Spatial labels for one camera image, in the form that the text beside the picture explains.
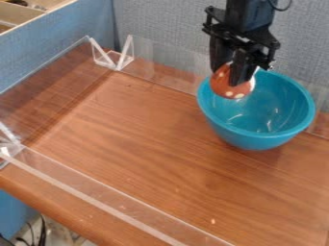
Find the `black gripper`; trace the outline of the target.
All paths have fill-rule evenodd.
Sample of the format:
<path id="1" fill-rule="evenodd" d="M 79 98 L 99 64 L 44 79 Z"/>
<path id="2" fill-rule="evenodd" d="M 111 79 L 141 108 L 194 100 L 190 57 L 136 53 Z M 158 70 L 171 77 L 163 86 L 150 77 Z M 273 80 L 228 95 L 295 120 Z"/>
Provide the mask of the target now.
<path id="1" fill-rule="evenodd" d="M 230 86 L 248 82 L 257 66 L 267 69 L 274 61 L 279 41 L 270 26 L 278 10 L 278 0 L 226 0 L 224 9 L 204 9 L 211 71 L 231 62 Z"/>

